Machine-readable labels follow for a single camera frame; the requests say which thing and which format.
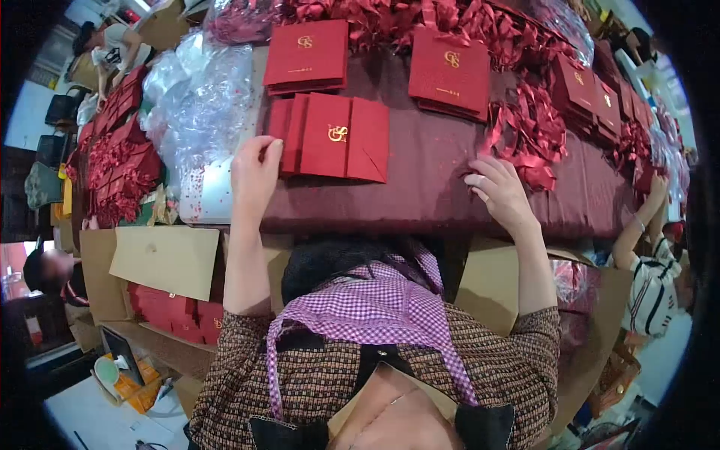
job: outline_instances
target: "bracelet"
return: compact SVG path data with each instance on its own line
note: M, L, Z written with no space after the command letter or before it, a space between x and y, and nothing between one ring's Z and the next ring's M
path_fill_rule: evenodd
M640 225L640 233L645 233L645 224L637 217L637 214L633 214L632 217L635 218L635 221Z

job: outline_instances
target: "red fabric tablecloth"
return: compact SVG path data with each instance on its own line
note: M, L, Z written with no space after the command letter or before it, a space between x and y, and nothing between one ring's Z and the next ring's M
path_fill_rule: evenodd
M485 204L461 180L485 126L421 112L408 97L410 58L389 53L355 56L344 96L390 108L387 184L342 179L280 181L262 230L268 233L503 232ZM518 76L492 73L491 99L511 100ZM634 206L630 184L615 174L592 143L568 132L568 156L553 166L553 192L530 195L547 238L616 237Z

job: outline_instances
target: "person in white shirt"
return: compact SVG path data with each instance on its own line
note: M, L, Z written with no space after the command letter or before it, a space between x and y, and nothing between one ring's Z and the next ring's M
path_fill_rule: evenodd
M149 64L157 53L135 30L123 24L113 24L98 31L92 22L85 22L80 28L80 34L73 42L73 52L75 56L91 52L98 73L98 109L106 99L107 77L114 69L119 73L112 79L111 89L119 86L127 72Z
M608 262L633 272L622 327L643 336L663 336L670 321L693 305L689 264L680 265L662 232L668 199L667 178L655 174L650 195L613 245L612 260ZM634 249L646 226L652 256L638 257Z

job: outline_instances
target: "purple gingham apron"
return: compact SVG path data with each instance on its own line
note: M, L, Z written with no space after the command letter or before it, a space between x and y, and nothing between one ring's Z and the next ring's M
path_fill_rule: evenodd
M418 261L433 283L442 287L435 257L418 248ZM404 263L399 256L396 261ZM267 335L267 367L270 408L277 420L283 420L282 400L277 374L276 342L285 320L303 324L313 333L333 340L361 345L406 343L439 351L465 403L476 406L470 378L450 339L450 330L441 295L408 280L391 266L373 261L351 273L370 279L336 279L318 291L292 300L270 324Z

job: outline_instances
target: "finger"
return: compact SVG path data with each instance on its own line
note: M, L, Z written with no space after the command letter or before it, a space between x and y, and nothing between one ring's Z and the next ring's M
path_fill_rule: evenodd
M477 187L490 197L495 196L498 192L497 184L484 175L470 174L464 178L464 181L468 186Z
M264 149L274 141L275 138L272 136L256 136L250 138L240 147L240 150L247 154L250 158L257 159L260 155L260 150Z
M278 167L280 167L280 158L282 157L283 146L284 143L282 139L276 139L268 145L268 148L265 151L265 162L263 162L263 167L267 167L268 170L277 171Z
M481 161L485 161L486 163L490 164L492 167L495 167L498 172L501 174L507 174L510 175L510 172L508 172L507 168L501 163L502 160L497 159L495 156L491 155L480 155L478 156L478 159Z
M471 162L469 166L480 172L481 175L485 175L495 184L500 184L503 179L507 178L507 174L500 173L495 167L481 159Z
M520 180L520 176L518 176L518 171L515 169L515 166L513 166L513 163L510 161L506 161L504 159L500 160L500 164L502 164L505 167L505 170L508 171L508 173L515 179Z
M480 197L480 199L485 202L485 204L487 204L487 201L490 200L490 197L488 197L486 193L484 193L477 187L472 187L470 188L470 190L477 194L477 196Z

